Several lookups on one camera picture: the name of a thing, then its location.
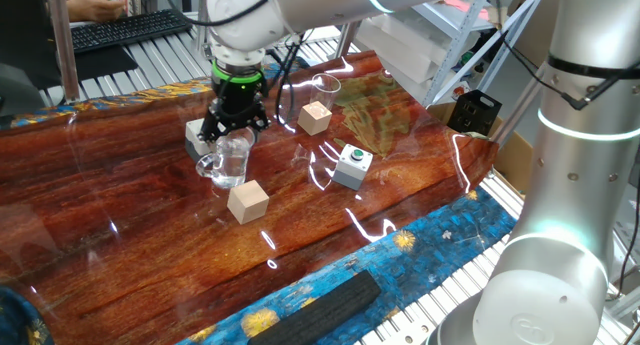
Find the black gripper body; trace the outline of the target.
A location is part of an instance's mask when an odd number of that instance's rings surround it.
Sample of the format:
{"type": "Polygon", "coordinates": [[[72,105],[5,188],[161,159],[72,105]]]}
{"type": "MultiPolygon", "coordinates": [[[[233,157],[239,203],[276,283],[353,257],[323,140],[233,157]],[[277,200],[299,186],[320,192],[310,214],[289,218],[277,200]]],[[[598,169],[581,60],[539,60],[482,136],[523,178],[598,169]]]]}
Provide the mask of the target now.
{"type": "Polygon", "coordinates": [[[213,78],[216,119],[257,119],[265,113],[262,99],[268,94],[264,77],[213,78]]]}

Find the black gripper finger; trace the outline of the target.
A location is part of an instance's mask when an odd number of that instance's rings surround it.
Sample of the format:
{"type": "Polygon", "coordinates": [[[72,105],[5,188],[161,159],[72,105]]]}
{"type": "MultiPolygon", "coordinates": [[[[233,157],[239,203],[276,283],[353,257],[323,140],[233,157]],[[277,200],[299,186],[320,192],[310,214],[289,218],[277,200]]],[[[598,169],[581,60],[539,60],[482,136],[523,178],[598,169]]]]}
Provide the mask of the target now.
{"type": "Polygon", "coordinates": [[[249,108],[247,126],[256,132],[262,132],[269,128],[270,120],[262,103],[253,104],[249,108]]]}
{"type": "Polygon", "coordinates": [[[199,140],[215,142],[219,137],[227,134],[228,114],[223,110],[223,104],[221,99],[214,99],[209,104],[198,133],[199,140]]]}

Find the person hand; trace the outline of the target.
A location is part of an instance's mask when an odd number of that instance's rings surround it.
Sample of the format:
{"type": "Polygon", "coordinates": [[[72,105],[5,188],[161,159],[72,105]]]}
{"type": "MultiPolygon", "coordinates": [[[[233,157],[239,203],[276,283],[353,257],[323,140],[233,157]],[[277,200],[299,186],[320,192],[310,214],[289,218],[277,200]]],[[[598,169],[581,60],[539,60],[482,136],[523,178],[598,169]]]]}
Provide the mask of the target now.
{"type": "Polygon", "coordinates": [[[109,22],[118,19],[126,3],[112,0],[68,0],[70,22],[109,22]]]}

